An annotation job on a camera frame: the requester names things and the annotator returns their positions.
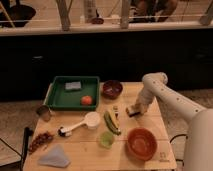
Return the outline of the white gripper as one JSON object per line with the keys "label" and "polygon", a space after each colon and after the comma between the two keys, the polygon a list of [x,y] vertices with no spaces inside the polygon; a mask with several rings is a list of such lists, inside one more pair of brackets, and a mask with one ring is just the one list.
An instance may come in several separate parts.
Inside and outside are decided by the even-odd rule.
{"label": "white gripper", "polygon": [[147,112],[148,106],[143,103],[136,103],[132,106],[132,108],[128,107],[126,109],[126,113],[129,117],[136,116],[138,114],[144,114]]}

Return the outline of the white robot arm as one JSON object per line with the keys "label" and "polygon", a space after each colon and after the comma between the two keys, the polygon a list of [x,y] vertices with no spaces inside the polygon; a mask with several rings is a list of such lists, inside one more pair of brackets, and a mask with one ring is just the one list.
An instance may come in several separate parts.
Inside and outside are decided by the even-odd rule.
{"label": "white robot arm", "polygon": [[163,72],[142,77],[143,88],[136,101],[126,108],[132,117],[144,114],[155,97],[170,105],[188,123],[183,171],[213,171],[213,108],[206,108],[167,86]]}

